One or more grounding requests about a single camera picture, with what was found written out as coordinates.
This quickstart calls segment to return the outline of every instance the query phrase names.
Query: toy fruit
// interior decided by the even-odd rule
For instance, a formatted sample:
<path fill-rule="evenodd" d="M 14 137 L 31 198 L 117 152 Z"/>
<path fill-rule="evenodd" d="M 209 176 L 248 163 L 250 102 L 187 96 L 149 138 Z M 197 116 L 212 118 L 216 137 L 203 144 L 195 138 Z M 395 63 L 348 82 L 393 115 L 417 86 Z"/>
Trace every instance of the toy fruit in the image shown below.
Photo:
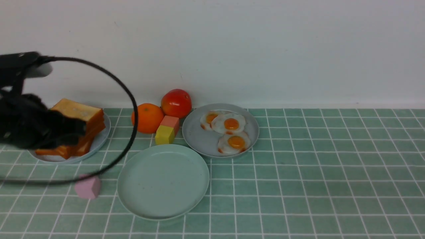
<path fill-rule="evenodd" d="M 153 134 L 159 127 L 164 113 L 161 108 L 156 105 L 145 103 L 137 107 L 139 110 L 139 124 L 137 125 L 137 131 L 144 134 Z M 134 112 L 131 114 L 131 122 L 134 125 Z"/>
<path fill-rule="evenodd" d="M 174 89 L 164 95 L 161 100 L 161 108 L 165 115 L 181 119 L 192 110 L 192 100 L 184 90 Z"/>

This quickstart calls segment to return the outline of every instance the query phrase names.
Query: pink sponge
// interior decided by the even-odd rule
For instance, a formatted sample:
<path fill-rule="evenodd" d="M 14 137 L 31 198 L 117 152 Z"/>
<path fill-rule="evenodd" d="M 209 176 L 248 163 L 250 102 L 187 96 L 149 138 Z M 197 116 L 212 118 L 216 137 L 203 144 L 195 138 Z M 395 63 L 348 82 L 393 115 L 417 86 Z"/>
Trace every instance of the pink sponge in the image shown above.
<path fill-rule="evenodd" d="M 77 182 L 75 184 L 75 191 L 81 198 L 95 199 L 99 196 L 100 186 L 100 178 L 96 176 Z"/>

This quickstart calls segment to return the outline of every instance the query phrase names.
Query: gray plate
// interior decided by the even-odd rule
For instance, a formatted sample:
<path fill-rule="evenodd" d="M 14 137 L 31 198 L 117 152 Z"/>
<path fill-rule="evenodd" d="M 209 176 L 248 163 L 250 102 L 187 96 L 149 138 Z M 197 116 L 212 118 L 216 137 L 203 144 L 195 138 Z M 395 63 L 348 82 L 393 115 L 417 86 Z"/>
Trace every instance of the gray plate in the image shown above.
<path fill-rule="evenodd" d="M 186 143 L 196 152 L 209 157 L 228 158 L 243 154 L 242 152 L 235 155 L 223 156 L 217 149 L 218 139 L 223 135 L 215 131 L 206 131 L 201 128 L 199 119 L 208 111 L 218 110 L 231 111 L 245 117 L 246 125 L 244 131 L 248 134 L 248 137 L 251 140 L 251 145 L 247 149 L 248 151 L 258 139 L 258 135 L 260 133 L 258 123 L 255 120 L 255 117 L 253 117 L 248 111 L 230 104 L 218 103 L 205 105 L 190 113 L 184 120 L 182 128 L 183 138 Z"/>

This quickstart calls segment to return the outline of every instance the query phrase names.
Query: white plate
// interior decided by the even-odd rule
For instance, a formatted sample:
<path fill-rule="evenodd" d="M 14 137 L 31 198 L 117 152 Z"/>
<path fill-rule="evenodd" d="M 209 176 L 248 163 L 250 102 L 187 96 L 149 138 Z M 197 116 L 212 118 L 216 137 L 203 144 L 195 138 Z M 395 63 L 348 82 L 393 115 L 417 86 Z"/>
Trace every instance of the white plate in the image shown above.
<path fill-rule="evenodd" d="M 92 156 L 97 151 L 99 151 L 99 149 L 107 141 L 108 135 L 111 129 L 111 120 L 105 113 L 103 115 L 103 118 L 105 120 L 105 129 L 96 135 L 96 137 L 93 140 L 93 143 L 91 144 L 90 151 L 81 157 L 71 157 L 69 159 L 64 159 L 61 156 L 36 155 L 35 150 L 28 150 L 28 152 L 35 159 L 40 160 L 41 162 L 44 162 L 44 163 L 49 163 L 49 164 L 71 164 L 71 163 L 80 162 L 81 160 L 86 159 Z"/>

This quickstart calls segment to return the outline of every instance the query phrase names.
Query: tomato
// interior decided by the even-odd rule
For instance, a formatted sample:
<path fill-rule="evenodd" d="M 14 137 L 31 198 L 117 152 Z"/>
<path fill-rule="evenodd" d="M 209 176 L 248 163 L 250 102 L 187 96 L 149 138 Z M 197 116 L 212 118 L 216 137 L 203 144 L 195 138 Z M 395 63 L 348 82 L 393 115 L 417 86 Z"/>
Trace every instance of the tomato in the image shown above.
<path fill-rule="evenodd" d="M 164 95 L 161 100 L 161 108 L 165 115 L 181 119 L 192 110 L 192 100 L 184 90 L 174 89 Z"/>

